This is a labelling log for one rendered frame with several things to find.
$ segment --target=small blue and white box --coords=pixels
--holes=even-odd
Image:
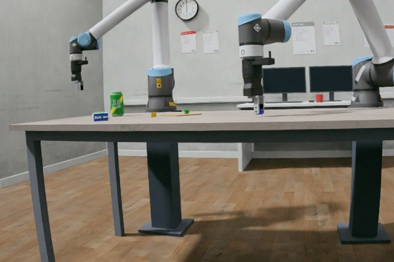
[[[94,122],[100,122],[100,121],[107,121],[108,120],[108,113],[104,113],[104,112],[97,112],[97,113],[93,113],[93,121]]]

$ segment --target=green soda can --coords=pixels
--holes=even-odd
[[[112,92],[110,98],[111,98],[111,115],[122,116],[124,114],[122,92]]]

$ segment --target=paper on wall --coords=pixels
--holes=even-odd
[[[315,22],[291,23],[294,55],[316,54]]]
[[[182,45],[182,53],[196,53],[197,42],[195,31],[184,31],[180,33],[180,43]]]
[[[323,23],[324,45],[339,46],[339,22],[324,22]]]
[[[385,25],[384,28],[386,29],[388,38],[390,42],[392,43],[392,46],[394,47],[394,25]],[[370,48],[367,38],[364,36],[364,47],[365,48]]]
[[[219,32],[205,31],[203,33],[204,54],[219,53]]]

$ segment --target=red cup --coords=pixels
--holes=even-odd
[[[323,102],[323,94],[316,94],[316,102]]]

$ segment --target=monitor screen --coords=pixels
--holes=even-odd
[[[310,92],[353,91],[352,66],[309,67]]]
[[[264,93],[306,93],[305,67],[264,68]]]

